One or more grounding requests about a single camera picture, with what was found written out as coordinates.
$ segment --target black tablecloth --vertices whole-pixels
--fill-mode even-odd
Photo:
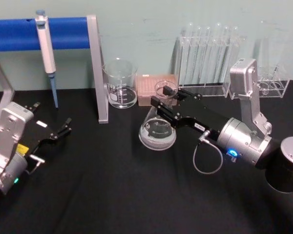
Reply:
[[[222,169],[202,175],[192,165],[198,133],[177,131],[174,146],[155,152],[138,131],[149,108],[110,107],[109,124],[99,124],[94,91],[16,92],[21,104],[42,103],[35,117],[58,127],[72,118],[72,134],[37,155],[46,163],[22,176],[0,202],[0,234],[293,234],[293,193],[281,194],[264,172],[225,156]],[[240,119],[238,100],[204,98],[227,117]],[[283,99],[262,98],[272,137],[293,136],[293,81]],[[217,167],[208,146],[197,163]]]

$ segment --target gray cable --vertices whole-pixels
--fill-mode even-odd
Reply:
[[[219,165],[219,167],[218,167],[216,170],[214,170],[214,171],[212,171],[212,172],[202,172],[200,169],[198,169],[198,168],[196,167],[196,165],[195,165],[195,155],[196,155],[196,150],[197,150],[197,147],[198,147],[199,144],[197,144],[196,147],[195,147],[195,149],[194,149],[194,153],[193,153],[193,165],[194,165],[194,168],[195,168],[199,173],[202,173],[202,174],[205,174],[205,175],[212,175],[212,174],[218,172],[218,171],[220,170],[220,168],[223,166],[223,162],[224,162],[223,154],[221,153],[220,149],[218,149],[216,146],[214,146],[213,144],[211,144],[208,140],[205,140],[205,139],[204,139],[204,140],[203,140],[203,143],[205,143],[205,144],[207,144],[207,145],[210,145],[210,146],[214,147],[214,148],[217,150],[217,152],[220,154],[220,159],[221,159],[220,165]]]

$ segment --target micropipette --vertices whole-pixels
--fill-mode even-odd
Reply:
[[[54,99],[55,107],[58,108],[58,96],[57,96],[57,89],[55,83],[55,62],[54,62],[54,55],[53,55],[53,48],[51,43],[51,35],[49,30],[49,21],[48,16],[45,15],[44,10],[36,11],[37,17],[35,18],[36,21],[36,28],[40,43],[40,49],[42,52],[42,59],[44,64],[45,72],[48,74],[51,82],[51,89]]]

